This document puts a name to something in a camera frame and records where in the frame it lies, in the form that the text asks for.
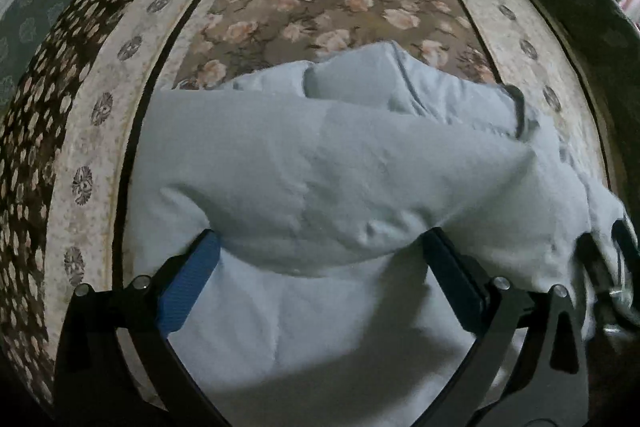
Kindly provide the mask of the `light blue quilted jacket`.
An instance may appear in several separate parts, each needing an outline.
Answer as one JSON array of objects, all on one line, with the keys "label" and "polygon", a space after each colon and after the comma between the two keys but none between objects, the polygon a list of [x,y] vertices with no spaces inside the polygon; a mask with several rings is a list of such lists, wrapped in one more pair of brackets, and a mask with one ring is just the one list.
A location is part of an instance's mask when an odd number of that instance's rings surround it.
[{"label": "light blue quilted jacket", "polygon": [[129,187],[125,253],[153,273],[206,229],[218,267],[172,347],[235,426],[408,426],[472,345],[418,243],[443,229],[519,288],[593,293],[622,202],[521,93],[383,42],[213,90],[160,87]]}]

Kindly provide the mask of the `floral patterned bed blanket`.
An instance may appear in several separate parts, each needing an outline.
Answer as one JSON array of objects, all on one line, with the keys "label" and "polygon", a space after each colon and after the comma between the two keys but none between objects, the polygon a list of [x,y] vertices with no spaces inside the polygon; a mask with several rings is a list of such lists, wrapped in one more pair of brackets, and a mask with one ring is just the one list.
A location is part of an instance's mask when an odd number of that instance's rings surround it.
[{"label": "floral patterned bed blanket", "polygon": [[111,284],[143,90],[203,92],[383,40],[448,74],[518,87],[582,168],[608,179],[582,75],[537,0],[73,0],[1,111],[1,346],[32,399],[51,399],[73,287]]}]

